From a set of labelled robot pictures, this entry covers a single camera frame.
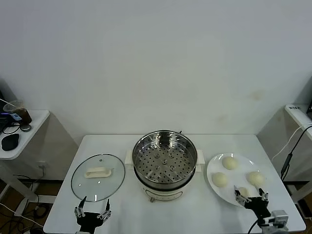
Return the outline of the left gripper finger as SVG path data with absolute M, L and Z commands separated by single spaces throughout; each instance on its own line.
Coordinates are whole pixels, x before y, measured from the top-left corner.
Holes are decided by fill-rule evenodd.
M 84 206 L 84 203 L 86 201 L 86 198 L 87 198 L 87 196 L 85 196 L 83 198 L 83 200 L 79 203 L 79 205 L 77 207 L 75 207 L 74 213 L 75 213 L 76 217 L 84 217 L 85 216 L 85 213 L 83 211 L 83 206 Z
M 110 200 L 107 200 L 105 211 L 97 216 L 99 219 L 108 219 L 111 216 Z

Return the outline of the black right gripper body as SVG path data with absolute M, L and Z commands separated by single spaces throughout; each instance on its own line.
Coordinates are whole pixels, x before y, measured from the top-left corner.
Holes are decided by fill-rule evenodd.
M 249 200 L 245 202 L 244 207 L 248 210 L 252 210 L 258 220 L 270 217 L 271 213 L 268 210 L 269 201 L 262 199 L 261 197 L 249 197 Z

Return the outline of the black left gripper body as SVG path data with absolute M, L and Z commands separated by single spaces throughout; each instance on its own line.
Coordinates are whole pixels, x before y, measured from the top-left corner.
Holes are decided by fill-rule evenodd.
M 85 212 L 85 216 L 77 217 L 80 232 L 94 232 L 97 227 L 103 225 L 103 219 L 97 218 L 99 213 Z

